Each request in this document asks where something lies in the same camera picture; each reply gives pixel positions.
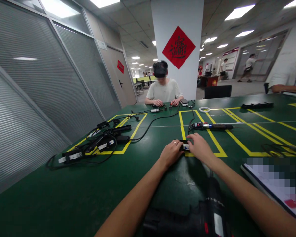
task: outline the roll of tape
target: roll of tape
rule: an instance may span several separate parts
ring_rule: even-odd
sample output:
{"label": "roll of tape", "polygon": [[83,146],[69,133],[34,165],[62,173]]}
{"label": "roll of tape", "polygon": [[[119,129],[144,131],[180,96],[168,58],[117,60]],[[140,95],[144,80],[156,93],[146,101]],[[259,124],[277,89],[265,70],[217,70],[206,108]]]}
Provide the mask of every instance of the roll of tape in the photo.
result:
{"label": "roll of tape", "polygon": [[200,107],[199,111],[202,112],[202,113],[208,113],[210,111],[210,108],[208,108],[208,107]]}

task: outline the red diamond poster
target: red diamond poster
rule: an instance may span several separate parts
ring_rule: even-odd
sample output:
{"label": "red diamond poster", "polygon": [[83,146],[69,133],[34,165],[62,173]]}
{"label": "red diamond poster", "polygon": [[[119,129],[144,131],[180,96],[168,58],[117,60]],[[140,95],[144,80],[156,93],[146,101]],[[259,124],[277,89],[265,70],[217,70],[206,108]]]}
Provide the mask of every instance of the red diamond poster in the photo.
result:
{"label": "red diamond poster", "polygon": [[119,60],[117,60],[117,68],[124,74],[124,65]]}
{"label": "red diamond poster", "polygon": [[188,36],[178,26],[173,35],[169,39],[169,42],[165,46],[162,53],[173,63],[177,69],[183,65],[187,58],[191,55],[195,45],[188,38]]}

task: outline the white pillar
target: white pillar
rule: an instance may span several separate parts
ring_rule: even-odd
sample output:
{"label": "white pillar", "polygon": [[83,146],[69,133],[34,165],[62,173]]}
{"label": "white pillar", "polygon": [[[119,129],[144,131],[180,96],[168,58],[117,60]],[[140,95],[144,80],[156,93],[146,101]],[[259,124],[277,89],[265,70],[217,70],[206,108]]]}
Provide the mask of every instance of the white pillar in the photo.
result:
{"label": "white pillar", "polygon": [[[168,63],[168,77],[178,82],[183,96],[187,100],[194,100],[196,97],[203,7],[204,0],[151,1],[158,60],[159,62],[165,60]],[[162,53],[178,26],[195,45],[194,50],[187,57],[180,69],[171,63]]]}

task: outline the hand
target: hand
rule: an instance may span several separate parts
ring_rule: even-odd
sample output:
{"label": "hand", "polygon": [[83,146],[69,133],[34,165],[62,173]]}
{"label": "hand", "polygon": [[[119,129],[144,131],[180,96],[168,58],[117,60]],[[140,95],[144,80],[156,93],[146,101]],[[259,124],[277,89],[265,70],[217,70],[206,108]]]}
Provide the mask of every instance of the hand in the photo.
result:
{"label": "hand", "polygon": [[163,102],[161,100],[155,100],[154,105],[161,107],[163,106]]}
{"label": "hand", "polygon": [[217,157],[212,152],[210,146],[201,135],[198,133],[190,134],[187,138],[193,139],[194,145],[191,141],[187,141],[190,151],[196,156],[197,159],[204,162],[210,169],[215,165]]}
{"label": "hand", "polygon": [[171,143],[165,146],[163,149],[159,160],[166,168],[169,168],[173,165],[178,158],[184,153],[184,151],[180,151],[180,147],[183,145],[183,142],[179,140],[173,140]]}
{"label": "hand", "polygon": [[171,106],[178,106],[179,105],[179,101],[177,99],[171,101],[170,103]]}

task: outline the electric screwdriver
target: electric screwdriver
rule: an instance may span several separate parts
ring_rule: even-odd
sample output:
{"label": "electric screwdriver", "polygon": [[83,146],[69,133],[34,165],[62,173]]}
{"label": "electric screwdriver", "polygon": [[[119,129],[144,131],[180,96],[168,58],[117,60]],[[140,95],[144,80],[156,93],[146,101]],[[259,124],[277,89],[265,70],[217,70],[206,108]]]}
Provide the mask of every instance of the electric screwdriver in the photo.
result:
{"label": "electric screwdriver", "polygon": [[234,127],[231,124],[210,124],[210,123],[202,123],[202,122],[198,122],[198,123],[194,123],[193,125],[194,129],[216,129],[216,130],[226,130],[226,129],[233,129]]}
{"label": "electric screwdriver", "polygon": [[144,220],[143,236],[231,237],[218,181],[209,177],[205,201],[200,201],[195,208],[190,207],[187,216],[149,208]]}

